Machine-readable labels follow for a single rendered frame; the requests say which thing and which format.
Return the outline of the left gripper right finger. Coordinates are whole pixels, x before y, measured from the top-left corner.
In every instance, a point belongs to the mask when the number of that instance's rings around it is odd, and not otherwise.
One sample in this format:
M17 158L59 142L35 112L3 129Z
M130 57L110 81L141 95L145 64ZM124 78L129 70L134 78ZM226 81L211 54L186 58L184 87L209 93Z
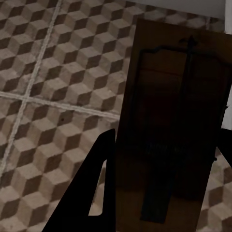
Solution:
M217 147L232 167L232 130L221 128Z

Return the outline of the mousetrap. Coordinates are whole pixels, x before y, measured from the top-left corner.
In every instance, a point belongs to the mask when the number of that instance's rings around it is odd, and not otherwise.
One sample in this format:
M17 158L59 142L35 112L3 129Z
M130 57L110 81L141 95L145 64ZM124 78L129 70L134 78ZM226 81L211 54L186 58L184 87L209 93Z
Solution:
M232 35L138 19L116 137L116 232L196 232Z

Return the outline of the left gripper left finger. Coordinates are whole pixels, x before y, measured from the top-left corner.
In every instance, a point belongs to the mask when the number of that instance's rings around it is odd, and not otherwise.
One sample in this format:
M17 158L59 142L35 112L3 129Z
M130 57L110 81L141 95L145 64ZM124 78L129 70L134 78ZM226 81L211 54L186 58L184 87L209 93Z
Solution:
M102 214L89 216L103 162ZM99 135L42 232L116 232L116 131Z

